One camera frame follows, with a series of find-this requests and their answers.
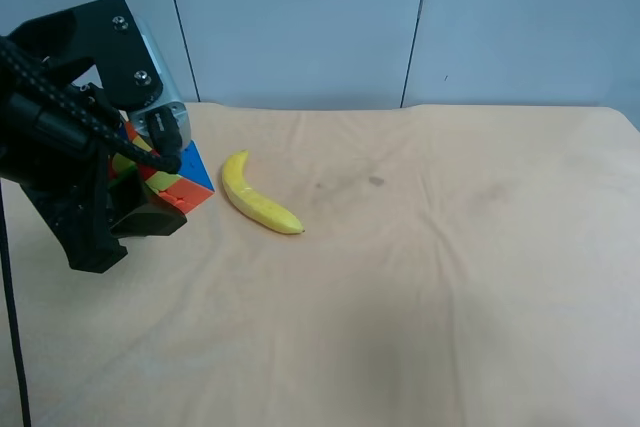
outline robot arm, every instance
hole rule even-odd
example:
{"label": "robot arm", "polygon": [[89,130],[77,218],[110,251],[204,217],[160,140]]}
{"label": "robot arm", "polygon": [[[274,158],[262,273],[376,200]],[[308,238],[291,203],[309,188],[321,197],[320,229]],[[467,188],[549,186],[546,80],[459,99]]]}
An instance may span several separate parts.
{"label": "robot arm", "polygon": [[[92,66],[102,88],[73,82]],[[118,135],[125,112],[160,155]],[[30,20],[0,38],[0,177],[21,184],[71,268],[104,272],[118,238],[169,235],[184,215],[139,175],[109,184],[115,153],[180,169],[189,119],[162,57],[125,0],[98,0]]]}

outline black cable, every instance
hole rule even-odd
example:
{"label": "black cable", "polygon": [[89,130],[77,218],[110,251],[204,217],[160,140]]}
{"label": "black cable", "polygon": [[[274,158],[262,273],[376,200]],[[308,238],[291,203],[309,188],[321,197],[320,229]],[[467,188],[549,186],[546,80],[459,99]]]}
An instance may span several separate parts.
{"label": "black cable", "polygon": [[78,120],[89,131],[97,135],[108,147],[136,163],[148,165],[157,170],[175,174],[180,170],[181,158],[177,156],[160,157],[153,155],[107,127],[63,91],[53,85],[38,69],[34,69],[14,44],[0,36],[0,60],[28,87],[46,103],[53,103]]}
{"label": "black cable", "polygon": [[20,333],[18,331],[18,315],[16,301],[13,297],[13,280],[11,279],[11,261],[9,260],[9,238],[7,236],[7,222],[4,218],[4,202],[0,183],[0,261],[2,262],[2,282],[4,283],[4,298],[7,303],[7,317],[9,318],[9,334],[13,361],[18,376],[18,390],[20,391],[20,407],[22,408],[22,424],[31,427],[31,412],[29,409],[29,392],[27,390],[27,376],[24,371],[22,349],[20,348]]}

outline banana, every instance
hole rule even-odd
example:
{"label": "banana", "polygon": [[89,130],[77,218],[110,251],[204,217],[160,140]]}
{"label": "banana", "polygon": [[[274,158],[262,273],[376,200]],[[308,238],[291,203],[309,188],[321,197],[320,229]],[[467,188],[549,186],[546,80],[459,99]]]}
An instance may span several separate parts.
{"label": "banana", "polygon": [[222,167],[222,185],[231,203],[244,215],[282,234],[304,232],[298,218],[273,200],[256,192],[244,179],[249,152],[241,150],[229,157]]}

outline table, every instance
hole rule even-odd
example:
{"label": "table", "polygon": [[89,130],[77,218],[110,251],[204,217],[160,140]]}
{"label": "table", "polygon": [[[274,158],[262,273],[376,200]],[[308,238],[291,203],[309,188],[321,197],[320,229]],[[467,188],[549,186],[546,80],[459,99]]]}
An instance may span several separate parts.
{"label": "table", "polygon": [[[104,275],[3,183],[39,426],[638,425],[640,135],[604,108],[190,105],[218,192]],[[239,214],[219,168],[296,213]],[[0,425],[18,424],[0,312]]]}

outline rubik's cube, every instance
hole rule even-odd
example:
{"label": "rubik's cube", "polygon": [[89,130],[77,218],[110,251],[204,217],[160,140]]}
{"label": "rubik's cube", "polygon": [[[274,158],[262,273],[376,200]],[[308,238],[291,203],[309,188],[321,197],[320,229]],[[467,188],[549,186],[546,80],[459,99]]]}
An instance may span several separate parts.
{"label": "rubik's cube", "polygon": [[[154,152],[149,144],[138,135],[130,122],[124,125],[121,135],[126,136],[141,149]],[[193,141],[182,152],[182,168],[177,174],[167,174],[146,165],[136,164],[120,154],[112,157],[109,167],[109,178],[112,182],[117,182],[118,178],[137,169],[153,192],[180,209],[184,214],[191,212],[215,192]]]}

